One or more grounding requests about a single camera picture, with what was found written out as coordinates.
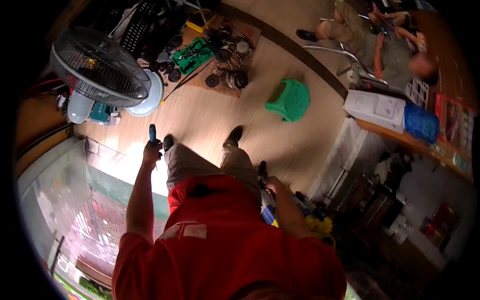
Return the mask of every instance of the floor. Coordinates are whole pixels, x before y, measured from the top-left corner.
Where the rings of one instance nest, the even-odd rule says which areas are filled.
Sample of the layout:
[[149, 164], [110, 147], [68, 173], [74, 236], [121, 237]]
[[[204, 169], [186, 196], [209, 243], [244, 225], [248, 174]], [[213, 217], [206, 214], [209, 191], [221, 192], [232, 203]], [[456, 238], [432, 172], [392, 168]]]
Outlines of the floor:
[[[224, 2], [298, 43], [302, 42], [295, 36], [297, 28], [315, 28], [318, 18], [333, 13], [333, 0]], [[338, 56], [321, 52], [313, 55], [335, 73]], [[322, 169], [346, 116], [343, 98], [310, 68], [265, 37], [258, 43], [249, 78], [250, 84], [240, 98], [184, 86], [147, 117], [123, 112], [115, 126], [89, 122], [76, 126], [75, 131], [127, 156], [141, 157], [148, 126], [153, 123], [158, 137], [172, 133], [179, 142], [219, 165], [223, 141], [231, 129], [243, 124], [240, 147], [250, 155], [252, 163], [258, 165], [265, 160], [270, 175], [278, 176], [294, 191], [306, 192]], [[283, 123], [279, 115], [264, 108], [282, 78], [297, 79], [310, 90], [312, 104], [303, 119], [295, 123]], [[346, 86], [345, 77], [339, 80]]]

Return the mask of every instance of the electric fan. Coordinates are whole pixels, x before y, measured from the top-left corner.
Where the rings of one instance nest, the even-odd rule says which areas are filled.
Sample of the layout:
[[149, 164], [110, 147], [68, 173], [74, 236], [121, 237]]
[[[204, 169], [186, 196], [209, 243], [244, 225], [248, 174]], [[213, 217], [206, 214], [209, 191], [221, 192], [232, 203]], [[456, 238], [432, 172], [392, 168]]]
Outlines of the electric fan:
[[68, 115], [75, 123], [86, 120], [95, 101], [135, 107], [148, 98], [152, 86], [153, 77], [122, 46], [91, 28], [65, 28], [52, 45], [50, 62], [55, 74], [74, 90]]

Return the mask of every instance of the man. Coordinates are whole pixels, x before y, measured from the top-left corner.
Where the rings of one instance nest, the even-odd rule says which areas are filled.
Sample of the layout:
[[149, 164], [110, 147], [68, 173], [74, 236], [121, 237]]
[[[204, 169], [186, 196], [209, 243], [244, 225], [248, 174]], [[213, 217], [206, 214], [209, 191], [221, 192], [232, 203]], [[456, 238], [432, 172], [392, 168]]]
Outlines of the man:
[[313, 237], [275, 177], [266, 185], [280, 229], [262, 220], [256, 170], [238, 148], [242, 133], [239, 126], [228, 136], [220, 168], [165, 137], [170, 217], [155, 242], [150, 175], [162, 144], [147, 143], [113, 272], [117, 300], [343, 298], [333, 248]]
[[[414, 77], [430, 85], [436, 83], [438, 64], [423, 52], [412, 56], [405, 38], [414, 36], [408, 35], [404, 28], [395, 27], [395, 37], [392, 38], [385, 38], [383, 34], [373, 35], [368, 23], [344, 0], [335, 1], [334, 20], [321, 22], [316, 32], [297, 30], [297, 35], [308, 41], [335, 39], [344, 43], [369, 71], [385, 80], [390, 88], [403, 91]], [[415, 37], [412, 42], [418, 44]]]

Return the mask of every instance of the sneaker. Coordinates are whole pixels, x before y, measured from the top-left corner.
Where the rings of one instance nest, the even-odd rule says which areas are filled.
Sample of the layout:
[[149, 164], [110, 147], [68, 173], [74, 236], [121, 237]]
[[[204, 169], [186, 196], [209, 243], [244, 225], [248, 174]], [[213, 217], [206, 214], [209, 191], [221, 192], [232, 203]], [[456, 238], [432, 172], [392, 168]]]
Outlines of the sneaker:
[[168, 151], [174, 144], [175, 142], [173, 141], [173, 135], [168, 134], [164, 139], [163, 139], [163, 150], [166, 152]]
[[243, 134], [243, 126], [239, 125], [235, 127], [232, 132], [228, 135], [228, 138], [225, 140], [226, 144], [232, 144], [235, 146], [239, 146], [239, 140], [241, 139], [241, 135]]
[[311, 41], [311, 42], [318, 41], [318, 38], [315, 36], [315, 32], [310, 32], [303, 29], [297, 30], [297, 36], [306, 41]]

